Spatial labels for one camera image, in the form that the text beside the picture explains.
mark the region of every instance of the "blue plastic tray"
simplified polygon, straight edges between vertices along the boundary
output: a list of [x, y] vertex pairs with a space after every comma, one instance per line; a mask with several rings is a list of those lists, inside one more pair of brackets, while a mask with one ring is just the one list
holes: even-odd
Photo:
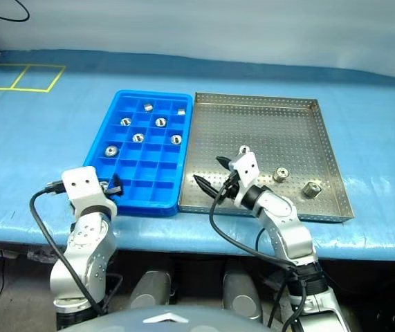
[[[144, 105], [153, 106], [147, 112]], [[185, 115], [178, 115], [185, 109]], [[173, 215], [178, 212], [178, 195], [190, 133], [192, 98], [180, 93], [121, 90], [114, 96], [84, 165], [94, 166], [101, 181], [109, 182], [113, 174], [122, 180], [124, 194], [113, 196], [119, 214]], [[131, 124], [120, 121], [130, 118]], [[156, 119], [164, 118], [165, 127]], [[133, 142], [142, 133], [143, 142]], [[171, 136], [182, 136], [173, 145]], [[118, 148], [114, 157], [105, 149]]]

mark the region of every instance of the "yellow tape line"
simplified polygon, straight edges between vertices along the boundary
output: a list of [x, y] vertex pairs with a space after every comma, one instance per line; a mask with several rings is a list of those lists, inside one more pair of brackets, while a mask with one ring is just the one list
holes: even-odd
[[[0, 87], [0, 91], [25, 91], [25, 92], [44, 92], [48, 93], [51, 91], [51, 89], [54, 87], [56, 82], [59, 80], [59, 78], [62, 76], [64, 73], [66, 66], [60, 66], [58, 64], [0, 64], [0, 66], [7, 67], [7, 66], [20, 66], [20, 67], [25, 67], [23, 71], [17, 76], [15, 81], [12, 83], [12, 85], [9, 88], [6, 87]], [[60, 68], [60, 72], [56, 75], [54, 80], [50, 83], [50, 86], [46, 89], [29, 89], [29, 88], [16, 88], [17, 83], [21, 80], [21, 78], [25, 75], [26, 71], [30, 67], [51, 67], [51, 68]]]

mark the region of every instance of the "yellow square marking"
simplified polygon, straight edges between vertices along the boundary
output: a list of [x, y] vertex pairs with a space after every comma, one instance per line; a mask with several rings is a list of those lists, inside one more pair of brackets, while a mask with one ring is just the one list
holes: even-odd
[[[62, 76], [62, 74], [65, 71], [66, 66], [60, 66], [58, 64], [0, 64], [1, 66], [21, 66], [21, 67], [25, 67], [23, 69], [23, 71], [19, 74], [19, 76], [17, 76], [17, 78], [15, 79], [15, 81], [11, 84], [11, 86], [9, 88], [5, 88], [5, 87], [0, 87], [0, 91], [25, 91], [25, 92], [45, 92], [48, 93], [51, 91], [51, 89], [54, 87], [54, 85], [56, 84], [56, 82], [59, 80], [59, 78]], [[54, 78], [54, 80], [50, 83], [50, 85], [48, 86], [48, 88], [46, 89], [27, 89], [27, 88], [16, 88], [17, 83], [19, 83], [19, 81], [21, 80], [21, 78], [25, 75], [26, 71], [30, 68], [30, 67], [52, 67], [52, 68], [60, 68], [59, 73], [56, 75], [56, 77]]]

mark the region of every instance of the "white wall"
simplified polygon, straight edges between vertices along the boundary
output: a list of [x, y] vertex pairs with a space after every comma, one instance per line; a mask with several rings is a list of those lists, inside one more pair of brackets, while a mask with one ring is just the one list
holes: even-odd
[[[395, 0], [23, 0], [0, 49], [158, 53], [395, 76]], [[13, 0], [0, 15], [21, 17]]]

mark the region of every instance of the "perforated metal tray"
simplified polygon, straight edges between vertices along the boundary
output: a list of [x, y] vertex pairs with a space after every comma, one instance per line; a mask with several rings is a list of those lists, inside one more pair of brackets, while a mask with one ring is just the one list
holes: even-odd
[[[241, 145], [256, 154], [261, 171], [258, 184], [291, 199], [299, 218], [337, 223], [354, 217], [317, 100], [213, 93], [196, 93], [194, 100], [181, 211], [209, 211], [212, 199], [192, 175], [220, 188], [229, 172], [215, 156], [236, 156]], [[278, 167], [290, 172], [283, 183], [272, 177]], [[309, 181], [322, 188], [314, 199], [302, 193]], [[217, 213], [250, 214], [228, 200]]]

